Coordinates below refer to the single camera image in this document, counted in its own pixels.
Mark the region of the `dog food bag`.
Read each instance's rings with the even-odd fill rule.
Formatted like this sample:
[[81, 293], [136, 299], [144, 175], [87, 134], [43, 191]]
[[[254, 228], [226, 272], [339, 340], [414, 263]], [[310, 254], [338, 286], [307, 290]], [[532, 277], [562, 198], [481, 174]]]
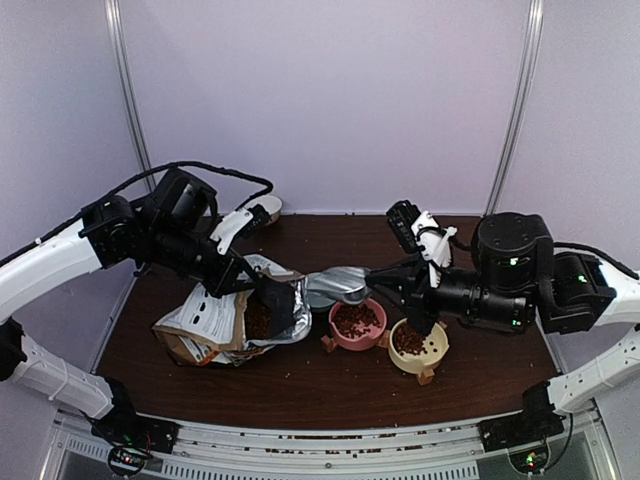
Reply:
[[297, 343], [311, 331], [312, 314], [305, 276], [259, 254], [247, 257], [262, 257], [263, 274], [293, 288], [292, 322], [281, 329], [272, 316], [270, 337], [249, 340], [245, 335], [244, 313], [248, 299], [258, 298], [256, 292], [248, 290], [214, 298], [198, 284], [180, 307], [152, 326], [154, 336], [176, 364], [240, 366], [276, 346]]

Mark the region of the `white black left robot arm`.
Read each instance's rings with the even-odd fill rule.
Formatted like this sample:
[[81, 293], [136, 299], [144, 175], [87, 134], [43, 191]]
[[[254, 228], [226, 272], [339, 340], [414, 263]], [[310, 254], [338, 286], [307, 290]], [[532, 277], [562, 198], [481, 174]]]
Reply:
[[[145, 419], [118, 381], [93, 375], [38, 345], [14, 313], [70, 280], [132, 260], [199, 281], [213, 297], [251, 288], [260, 278], [232, 248], [266, 224], [260, 206], [217, 212], [216, 190], [190, 168], [258, 184], [272, 183], [200, 161], [174, 161], [136, 174], [44, 236], [1, 261], [1, 378], [19, 382], [82, 412], [123, 444], [137, 442]], [[239, 281], [240, 274], [249, 279]]]

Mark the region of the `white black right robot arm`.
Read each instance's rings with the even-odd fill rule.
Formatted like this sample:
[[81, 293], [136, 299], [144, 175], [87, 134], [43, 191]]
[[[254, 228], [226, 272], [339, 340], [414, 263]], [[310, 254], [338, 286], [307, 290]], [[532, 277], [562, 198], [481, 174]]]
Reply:
[[453, 266], [456, 231], [400, 202], [388, 224], [408, 259], [368, 273], [368, 287], [400, 297], [411, 327], [429, 334], [441, 316], [470, 329], [519, 335], [534, 321], [546, 333], [570, 334], [627, 324], [629, 331], [581, 367], [523, 394], [521, 412], [484, 420], [485, 451], [542, 441], [563, 432], [563, 420], [587, 400], [639, 372], [639, 274], [604, 252], [556, 242], [541, 216], [502, 212], [477, 224], [465, 245], [473, 269]]

